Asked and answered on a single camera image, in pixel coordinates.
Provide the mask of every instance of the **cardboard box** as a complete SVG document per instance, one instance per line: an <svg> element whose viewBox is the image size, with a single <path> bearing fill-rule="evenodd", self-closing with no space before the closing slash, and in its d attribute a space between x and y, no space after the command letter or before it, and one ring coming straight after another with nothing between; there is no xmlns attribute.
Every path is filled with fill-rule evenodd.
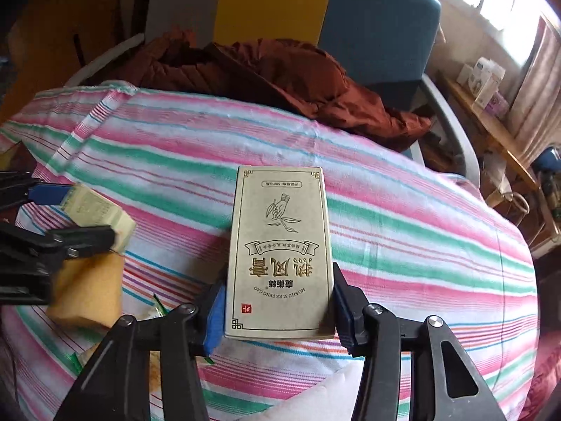
<svg viewBox="0 0 561 421"><path fill-rule="evenodd" d="M332 292L322 169L239 167L225 335L331 339Z"/></svg>

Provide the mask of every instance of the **brown cloth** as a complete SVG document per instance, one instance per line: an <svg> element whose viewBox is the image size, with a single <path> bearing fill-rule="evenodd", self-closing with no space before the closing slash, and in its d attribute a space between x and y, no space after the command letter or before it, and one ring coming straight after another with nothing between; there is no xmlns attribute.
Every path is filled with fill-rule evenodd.
<svg viewBox="0 0 561 421"><path fill-rule="evenodd" d="M195 49L192 33L173 31L140 49L110 75L139 87L254 102L361 134L401 152L430 128L427 117L384 108L329 54L306 42L260 39Z"/></svg>

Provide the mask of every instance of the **leaf illustration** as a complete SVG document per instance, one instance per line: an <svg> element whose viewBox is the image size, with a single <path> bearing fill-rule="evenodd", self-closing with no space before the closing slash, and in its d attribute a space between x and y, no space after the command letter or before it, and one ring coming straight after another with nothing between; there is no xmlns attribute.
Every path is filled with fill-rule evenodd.
<svg viewBox="0 0 561 421"><path fill-rule="evenodd" d="M275 203L275 201L273 201L273 203L267 208L267 214L265 215L265 217L268 217L271 214L276 205L277 204Z"/></svg>

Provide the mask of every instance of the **bed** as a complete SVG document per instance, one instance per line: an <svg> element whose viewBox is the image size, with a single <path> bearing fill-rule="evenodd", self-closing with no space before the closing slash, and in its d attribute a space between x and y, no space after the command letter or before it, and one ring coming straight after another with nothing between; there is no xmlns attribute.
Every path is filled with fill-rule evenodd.
<svg viewBox="0 0 561 421"><path fill-rule="evenodd" d="M139 89L125 82L37 94L0 128L0 150L24 141L35 175L83 182L136 220L126 254L123 310L143 315L153 294L173 308L192 300L227 259L240 164L321 166L333 258L347 281L397 316L438 314L516 420L534 372L538 303L534 267L515 226L458 175L277 109ZM18 225L35 232L68 223L58 208L26 205ZM4 306L19 404L51 420L77 371L70 356L101 331L62 329L40 306ZM224 339L199 370L209 415L262 412L322 382L353 359L337 338L310 342ZM398 419L409 407L403 357ZM13 390L9 354L2 379ZM153 420L163 419L159 392Z"/></svg>

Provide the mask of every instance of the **cardboard packaging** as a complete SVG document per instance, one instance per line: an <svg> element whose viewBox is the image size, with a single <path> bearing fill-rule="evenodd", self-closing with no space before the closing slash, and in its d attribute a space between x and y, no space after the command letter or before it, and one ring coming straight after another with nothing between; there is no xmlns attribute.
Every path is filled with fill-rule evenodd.
<svg viewBox="0 0 561 421"><path fill-rule="evenodd" d="M78 183L68 192L61 209L78 226L110 225L115 231L111 250L124 254L136 229L135 221L121 207L99 193Z"/></svg>
<svg viewBox="0 0 561 421"><path fill-rule="evenodd" d="M225 335L333 338L332 292L322 169L239 167Z"/></svg>

